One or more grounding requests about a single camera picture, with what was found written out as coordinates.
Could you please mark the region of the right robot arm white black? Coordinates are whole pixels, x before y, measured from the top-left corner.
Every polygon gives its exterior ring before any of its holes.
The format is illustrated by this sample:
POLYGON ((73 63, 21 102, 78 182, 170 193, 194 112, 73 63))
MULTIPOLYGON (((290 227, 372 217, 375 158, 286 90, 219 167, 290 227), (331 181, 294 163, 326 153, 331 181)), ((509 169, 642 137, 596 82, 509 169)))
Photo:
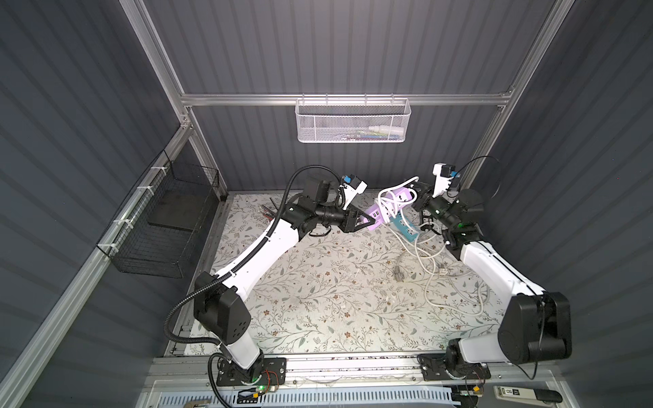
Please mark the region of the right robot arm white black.
POLYGON ((449 253, 479 275, 503 306, 497 333, 449 342, 443 362, 447 374, 462 378, 487 363, 509 362, 522 367, 569 358, 569 300, 529 280, 489 243, 478 224, 483 213, 481 194, 465 189, 448 201, 431 185, 417 182, 413 189, 417 192, 413 209, 428 212, 442 224, 449 253))

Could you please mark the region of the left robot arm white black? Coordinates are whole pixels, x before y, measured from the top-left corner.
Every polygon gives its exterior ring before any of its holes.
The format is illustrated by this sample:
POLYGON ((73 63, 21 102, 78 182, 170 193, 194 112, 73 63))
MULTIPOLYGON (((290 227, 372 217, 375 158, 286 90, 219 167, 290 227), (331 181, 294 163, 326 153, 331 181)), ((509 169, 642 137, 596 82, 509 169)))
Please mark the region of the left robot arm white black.
POLYGON ((197 284, 218 285, 193 300, 195 319, 217 336, 219 348, 243 371, 262 366, 263 352, 248 329, 251 314, 245 305, 250 293, 289 249, 309 235, 319 224, 337 226, 344 233, 360 231, 374 224, 374 218, 352 205, 367 184, 354 175, 344 176, 329 201, 331 184, 320 180, 307 182, 298 197, 282 199, 277 214, 264 233, 244 253, 214 275, 204 275, 197 284))

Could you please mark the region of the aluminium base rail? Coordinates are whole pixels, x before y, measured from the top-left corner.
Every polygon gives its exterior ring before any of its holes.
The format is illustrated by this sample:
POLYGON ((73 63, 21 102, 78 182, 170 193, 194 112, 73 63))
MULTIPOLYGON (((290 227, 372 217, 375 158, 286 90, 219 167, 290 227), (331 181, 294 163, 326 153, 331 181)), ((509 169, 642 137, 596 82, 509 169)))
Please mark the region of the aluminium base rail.
MULTIPOLYGON (((303 387, 311 385, 394 384, 516 384, 530 380, 519 368, 507 363, 487 363, 490 377, 483 380, 482 370, 467 375, 450 374, 444 368, 442 353, 372 352, 270 355, 272 362, 263 369, 264 385, 303 387)), ((209 390, 207 356, 163 357, 153 360, 143 390, 209 390)))

